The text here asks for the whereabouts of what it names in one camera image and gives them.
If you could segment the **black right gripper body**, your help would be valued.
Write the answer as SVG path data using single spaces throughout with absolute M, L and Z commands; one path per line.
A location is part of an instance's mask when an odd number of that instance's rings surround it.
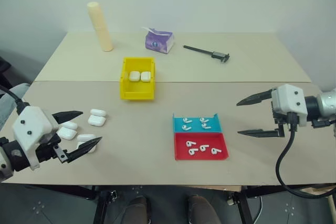
M 278 127 L 275 129 L 277 132 L 284 132 L 284 125 L 287 125 L 288 130 L 290 131 L 290 123 L 288 116 L 291 115 L 291 112 L 283 112 L 283 111 L 276 111 L 274 109 L 273 102 L 271 102 L 271 110 L 272 110 L 272 116 L 274 118 L 275 124 L 278 125 Z

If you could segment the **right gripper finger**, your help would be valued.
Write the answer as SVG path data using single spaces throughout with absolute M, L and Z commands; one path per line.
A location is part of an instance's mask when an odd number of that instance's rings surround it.
M 238 131 L 238 134 L 251 136 L 251 137 L 285 137 L 284 127 L 282 124 L 278 124 L 278 127 L 274 130 L 262 130 L 262 129 L 254 129 L 254 130 L 243 130 Z
M 264 91 L 264 92 L 252 94 L 242 99 L 241 101 L 239 101 L 236 105 L 242 106 L 242 105 L 252 105 L 252 104 L 261 103 L 263 100 L 271 99 L 271 93 L 272 93 L 272 89 Z

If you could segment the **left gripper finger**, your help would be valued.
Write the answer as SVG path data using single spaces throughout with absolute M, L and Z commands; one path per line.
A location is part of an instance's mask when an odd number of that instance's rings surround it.
M 92 150 L 100 142 L 101 139 L 102 137 L 97 137 L 92 140 L 86 141 L 80 144 L 76 150 L 70 153 L 68 153 L 67 150 L 63 150 L 59 145 L 55 145 L 53 147 L 53 150 L 61 163 L 71 163 L 81 156 L 89 153 L 89 151 Z
M 63 111 L 53 114 L 54 119 L 58 124 L 63 124 L 65 122 L 71 121 L 72 119 L 82 115 L 81 111 Z

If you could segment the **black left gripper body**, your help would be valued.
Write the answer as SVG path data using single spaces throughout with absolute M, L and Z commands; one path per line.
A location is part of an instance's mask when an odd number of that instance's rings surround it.
M 56 158 L 54 146 L 61 142 L 61 138 L 55 134 L 48 143 L 42 143 L 36 148 L 36 156 L 39 162 L 48 161 L 51 158 Z

